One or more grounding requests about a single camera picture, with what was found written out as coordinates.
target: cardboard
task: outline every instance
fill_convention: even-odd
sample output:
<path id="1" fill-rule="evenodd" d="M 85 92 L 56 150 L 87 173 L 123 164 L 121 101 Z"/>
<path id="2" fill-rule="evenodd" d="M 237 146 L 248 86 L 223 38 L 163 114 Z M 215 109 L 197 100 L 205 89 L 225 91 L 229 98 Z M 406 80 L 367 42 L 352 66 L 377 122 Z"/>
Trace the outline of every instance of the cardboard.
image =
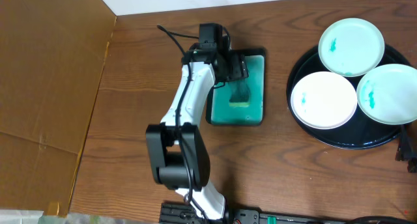
<path id="1" fill-rule="evenodd" d="M 101 0 L 0 0 L 0 208 L 68 213 L 114 23 Z"/>

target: black round tray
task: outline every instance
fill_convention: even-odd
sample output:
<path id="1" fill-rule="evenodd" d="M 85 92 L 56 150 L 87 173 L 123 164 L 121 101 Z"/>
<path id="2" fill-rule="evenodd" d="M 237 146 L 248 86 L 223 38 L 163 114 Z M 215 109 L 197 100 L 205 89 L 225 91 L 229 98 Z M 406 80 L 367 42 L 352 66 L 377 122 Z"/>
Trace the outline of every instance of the black round tray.
<path id="1" fill-rule="evenodd" d="M 378 66 L 384 64 L 405 64 L 410 66 L 410 63 L 406 60 L 406 58 L 404 58 L 402 54 L 400 54 L 397 50 L 389 45 L 385 45 L 384 57 L 382 57 L 382 60 Z M 314 138 L 328 145 L 346 149 L 373 148 L 383 145 L 398 136 L 400 131 L 399 126 L 390 126 L 376 122 L 366 116 L 365 113 L 359 108 L 359 106 L 356 108 L 352 118 L 338 128 L 331 130 L 318 130 L 303 124 L 295 116 L 294 111 L 291 108 L 291 92 L 293 91 L 294 86 L 303 77 L 307 76 L 308 74 L 320 71 L 328 71 L 328 69 L 324 67 L 320 61 L 319 50 L 317 49 L 317 46 L 315 46 L 314 48 L 311 48 L 309 51 L 307 51 L 307 53 L 297 61 L 288 77 L 288 106 L 291 114 L 293 114 L 294 119 L 303 130 L 305 130 Z M 352 83 L 356 90 L 362 77 L 363 76 L 348 77 L 347 79 Z"/>

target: white disc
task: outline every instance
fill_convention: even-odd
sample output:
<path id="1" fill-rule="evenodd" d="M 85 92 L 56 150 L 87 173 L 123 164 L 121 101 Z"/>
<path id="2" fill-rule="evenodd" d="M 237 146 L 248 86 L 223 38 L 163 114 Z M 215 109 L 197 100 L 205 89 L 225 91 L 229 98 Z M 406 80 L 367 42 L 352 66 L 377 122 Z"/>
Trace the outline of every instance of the white disc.
<path id="1" fill-rule="evenodd" d="M 356 92 L 346 78 L 332 72 L 303 77 L 291 93 L 291 108 L 304 124 L 332 129 L 345 124 L 357 106 Z"/>
<path id="2" fill-rule="evenodd" d="M 321 62 L 332 72 L 345 77 L 366 74 L 384 55 L 381 32 L 372 23 L 348 18 L 333 23 L 320 38 Z"/>
<path id="3" fill-rule="evenodd" d="M 368 72 L 359 82 L 360 109 L 377 122 L 405 124 L 417 120 L 417 70 L 386 64 Z"/>

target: tray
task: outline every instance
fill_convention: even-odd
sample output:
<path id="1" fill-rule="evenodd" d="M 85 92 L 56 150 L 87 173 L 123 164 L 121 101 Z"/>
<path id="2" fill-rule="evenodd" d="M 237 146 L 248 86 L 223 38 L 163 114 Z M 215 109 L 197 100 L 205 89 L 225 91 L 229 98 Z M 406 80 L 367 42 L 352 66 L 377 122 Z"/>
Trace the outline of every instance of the tray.
<path id="1" fill-rule="evenodd" d="M 389 45 L 385 45 L 384 56 L 377 66 L 384 64 L 405 64 L 410 66 L 408 60 Z M 320 61 L 318 46 L 315 46 L 297 61 L 288 77 L 287 103 L 291 114 L 303 130 L 328 145 L 345 149 L 367 149 L 381 146 L 392 141 L 399 135 L 399 126 L 378 123 L 366 116 L 359 107 L 356 108 L 353 117 L 338 128 L 318 130 L 303 124 L 297 119 L 291 108 L 291 92 L 297 82 L 303 77 L 319 71 L 328 71 L 328 69 L 324 67 Z M 347 79 L 352 83 L 356 90 L 362 77 L 363 76 L 347 77 Z"/>

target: wooden tabletop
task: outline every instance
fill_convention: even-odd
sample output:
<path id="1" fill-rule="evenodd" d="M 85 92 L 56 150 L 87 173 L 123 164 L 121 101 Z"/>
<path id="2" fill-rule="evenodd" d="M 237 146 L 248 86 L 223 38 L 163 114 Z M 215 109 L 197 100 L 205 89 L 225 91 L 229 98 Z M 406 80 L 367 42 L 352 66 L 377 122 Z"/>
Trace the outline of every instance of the wooden tabletop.
<path id="1" fill-rule="evenodd" d="M 304 132 L 288 109 L 285 87 L 295 62 L 343 18 L 375 24 L 385 42 L 417 66 L 417 0 L 285 0 L 119 16 L 71 212 L 158 221 L 162 202 L 181 202 L 154 183 L 145 142 L 148 124 L 165 115 L 181 75 L 181 53 L 156 25 L 198 35 L 200 23 L 213 21 L 227 27 L 235 49 L 263 46 L 268 52 L 262 125 L 200 125 L 211 180 L 231 206 L 415 220 L 417 175 L 394 161 L 397 141 L 369 150 L 334 148 Z M 195 42 L 179 40 L 185 48 Z"/>

